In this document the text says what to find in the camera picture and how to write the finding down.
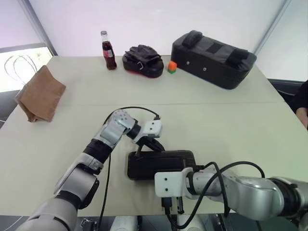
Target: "bottle label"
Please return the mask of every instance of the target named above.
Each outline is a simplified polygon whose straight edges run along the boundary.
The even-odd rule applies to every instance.
[[[112,50],[107,50],[107,51],[103,51],[103,54],[106,58],[111,58],[113,57],[112,55]]]

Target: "person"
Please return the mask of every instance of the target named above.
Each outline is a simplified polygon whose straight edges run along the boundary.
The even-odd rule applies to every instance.
[[[291,108],[304,127],[308,129],[308,80],[291,100]]]

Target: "cola bottle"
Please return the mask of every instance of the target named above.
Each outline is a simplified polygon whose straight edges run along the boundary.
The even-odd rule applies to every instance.
[[[106,60],[108,70],[116,69],[115,53],[108,39],[107,31],[101,31],[103,55]]]

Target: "orange block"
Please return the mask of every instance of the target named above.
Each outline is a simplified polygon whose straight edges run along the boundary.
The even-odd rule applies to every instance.
[[[170,61],[168,65],[168,70],[175,71],[177,69],[177,66],[177,63],[175,63],[174,61]]]

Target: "green block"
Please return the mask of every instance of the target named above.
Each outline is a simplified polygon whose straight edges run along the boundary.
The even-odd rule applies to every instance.
[[[169,72],[170,74],[173,74],[175,71],[176,71],[176,70],[171,71],[171,70],[168,69],[168,72]]]

